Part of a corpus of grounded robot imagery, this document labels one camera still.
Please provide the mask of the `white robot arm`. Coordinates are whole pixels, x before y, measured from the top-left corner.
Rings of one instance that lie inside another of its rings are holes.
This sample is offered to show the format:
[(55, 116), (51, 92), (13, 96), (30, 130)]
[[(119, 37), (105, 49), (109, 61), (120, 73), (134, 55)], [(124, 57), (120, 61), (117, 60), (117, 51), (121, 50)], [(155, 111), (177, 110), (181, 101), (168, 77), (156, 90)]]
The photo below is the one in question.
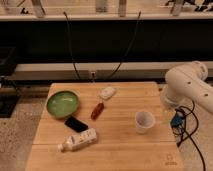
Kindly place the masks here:
[(213, 115), (213, 87), (205, 82), (207, 77), (208, 68), (200, 61), (169, 69), (161, 92), (162, 103), (166, 107), (178, 107), (189, 98)]

